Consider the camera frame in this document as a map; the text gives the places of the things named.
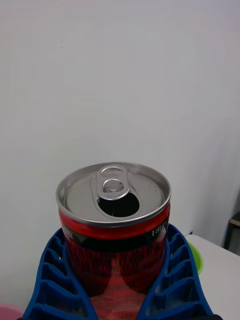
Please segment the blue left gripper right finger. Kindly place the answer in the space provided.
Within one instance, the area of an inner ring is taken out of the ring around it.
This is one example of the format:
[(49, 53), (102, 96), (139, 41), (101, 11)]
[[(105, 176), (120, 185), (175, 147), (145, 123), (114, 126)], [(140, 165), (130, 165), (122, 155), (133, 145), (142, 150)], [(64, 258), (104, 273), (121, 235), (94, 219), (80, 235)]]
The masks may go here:
[(197, 320), (213, 314), (186, 238), (172, 224), (165, 262), (139, 310), (138, 320)]

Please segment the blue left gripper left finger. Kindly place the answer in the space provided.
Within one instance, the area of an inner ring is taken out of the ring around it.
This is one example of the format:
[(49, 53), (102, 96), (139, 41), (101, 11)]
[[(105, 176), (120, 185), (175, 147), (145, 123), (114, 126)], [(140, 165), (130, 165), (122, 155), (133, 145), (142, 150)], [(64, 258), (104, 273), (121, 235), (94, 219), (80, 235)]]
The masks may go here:
[(48, 241), (39, 261), (25, 320), (97, 320), (94, 307), (68, 260), (62, 229)]

